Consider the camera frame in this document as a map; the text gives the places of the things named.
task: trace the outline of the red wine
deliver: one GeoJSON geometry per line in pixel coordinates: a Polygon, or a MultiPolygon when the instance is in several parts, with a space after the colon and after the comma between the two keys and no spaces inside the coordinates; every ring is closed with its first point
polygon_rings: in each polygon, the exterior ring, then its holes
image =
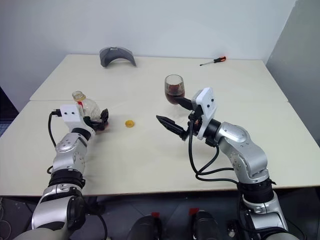
{"type": "Polygon", "coordinates": [[[179,94],[179,95],[170,95],[168,93],[165,93],[165,97],[166,97],[166,99],[168,99],[168,101],[171,104],[178,104],[178,102],[175,100],[175,98],[184,98],[185,92],[183,92],[182,94],[179,94]]]}

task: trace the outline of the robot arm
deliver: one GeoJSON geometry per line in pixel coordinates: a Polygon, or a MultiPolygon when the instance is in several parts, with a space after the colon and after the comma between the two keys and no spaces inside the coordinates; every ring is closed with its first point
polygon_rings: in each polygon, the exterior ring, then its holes
{"type": "MultiPolygon", "coordinates": [[[[250,228],[246,230],[255,234],[271,229],[273,234],[287,232],[286,220],[277,194],[272,189],[273,182],[269,179],[266,154],[252,142],[244,128],[213,119],[217,109],[213,90],[207,87],[198,91],[191,100],[181,97],[176,100],[182,107],[192,111],[188,129],[185,131],[167,117],[156,116],[157,119],[182,140],[186,140],[192,129],[190,136],[195,135],[200,140],[205,138],[206,144],[219,146],[226,154],[239,180],[237,188],[246,207],[247,222],[250,222],[250,228]]],[[[286,234],[288,239],[296,239],[286,234]]]]}
{"type": "Polygon", "coordinates": [[[88,141],[96,132],[85,123],[79,105],[62,105],[60,112],[70,132],[55,147],[51,178],[33,212],[32,230],[15,240],[67,240],[85,223],[88,206],[82,196],[83,173],[88,141]]]}

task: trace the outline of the wine glass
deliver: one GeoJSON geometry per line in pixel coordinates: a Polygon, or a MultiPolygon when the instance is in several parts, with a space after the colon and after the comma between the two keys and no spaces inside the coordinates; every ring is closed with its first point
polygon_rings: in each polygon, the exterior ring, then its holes
{"type": "Polygon", "coordinates": [[[166,99],[174,105],[178,102],[175,100],[176,97],[185,97],[185,86],[184,79],[177,75],[171,74],[164,79],[164,94],[166,99]]]}

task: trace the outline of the table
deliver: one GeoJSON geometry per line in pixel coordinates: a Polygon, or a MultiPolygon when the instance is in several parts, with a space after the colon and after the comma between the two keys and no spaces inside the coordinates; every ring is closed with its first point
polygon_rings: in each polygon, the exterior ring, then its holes
{"type": "MultiPolygon", "coordinates": [[[[177,191],[234,190],[230,182],[202,182],[194,177],[188,144],[167,131],[156,115],[186,127],[189,111],[164,96],[164,78],[180,74],[185,96],[212,87],[218,109],[215,119],[240,125],[268,157],[276,188],[319,186],[320,149],[261,60],[227,60],[199,66],[207,59],[135,57],[100,66],[97,55],[67,55],[30,98],[0,138],[0,195],[41,196],[50,176],[55,149],[48,134],[48,115],[73,104],[71,93],[83,91],[108,108],[109,125],[90,140],[84,195],[140,194],[177,191]],[[126,120],[134,120],[126,128],[126,120]]],[[[56,142],[68,132],[63,120],[52,119],[56,142]]],[[[215,149],[193,144],[195,165],[203,166],[215,149]]],[[[213,168],[230,167],[221,153],[213,168]]],[[[235,178],[233,172],[215,177],[235,178]]]]}
{"type": "Polygon", "coordinates": [[[103,68],[97,55],[67,55],[30,98],[31,101],[72,100],[72,92],[83,91],[93,100],[112,104],[164,94],[165,77],[179,74],[185,94],[212,87],[218,103],[232,101],[287,102],[261,60],[227,60],[208,64],[208,59],[135,57],[103,68]]]}
{"type": "MultiPolygon", "coordinates": [[[[0,195],[40,196],[50,175],[55,150],[48,134],[52,109],[73,101],[30,101],[0,138],[0,195]]],[[[164,96],[142,98],[110,105],[98,100],[110,112],[105,132],[90,140],[85,162],[84,195],[159,193],[177,191],[234,190],[230,182],[202,182],[194,177],[188,159],[188,144],[167,131],[156,114],[177,117],[186,126],[189,112],[168,104],[164,96]],[[125,121],[135,121],[126,128],[125,121]]],[[[215,119],[240,125],[268,157],[275,188],[319,186],[320,149],[288,102],[220,102],[215,119]]],[[[59,117],[52,119],[56,141],[68,132],[59,117]]],[[[193,145],[199,168],[215,153],[203,141],[193,145]]],[[[214,168],[230,167],[221,153],[214,168]]],[[[236,179],[233,172],[216,177],[236,179]]]]}

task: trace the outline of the floor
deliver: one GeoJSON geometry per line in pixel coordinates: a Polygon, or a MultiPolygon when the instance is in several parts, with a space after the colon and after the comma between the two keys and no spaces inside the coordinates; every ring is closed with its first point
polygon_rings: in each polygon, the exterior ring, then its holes
{"type": "MultiPolygon", "coordinates": [[[[307,235],[308,240],[320,239],[320,200],[315,188],[277,190],[284,215],[307,235]]],[[[227,232],[227,220],[236,218],[237,193],[234,191],[166,193],[152,195],[124,195],[98,197],[105,206],[102,215],[109,236],[113,240],[125,240],[130,228],[142,216],[158,212],[163,224],[164,239],[186,240],[188,238],[189,209],[200,208],[211,213],[219,224],[224,240],[232,240],[227,232]]],[[[31,212],[26,204],[14,199],[2,200],[3,220],[11,225],[8,240],[22,233],[31,212]]],[[[28,203],[31,211],[35,204],[28,203]]],[[[301,233],[290,223],[289,231],[302,239],[301,233]]],[[[0,236],[8,235],[8,225],[0,224],[0,236]]],[[[71,236],[71,240],[100,240],[104,235],[101,222],[89,215],[83,227],[71,236]]]]}

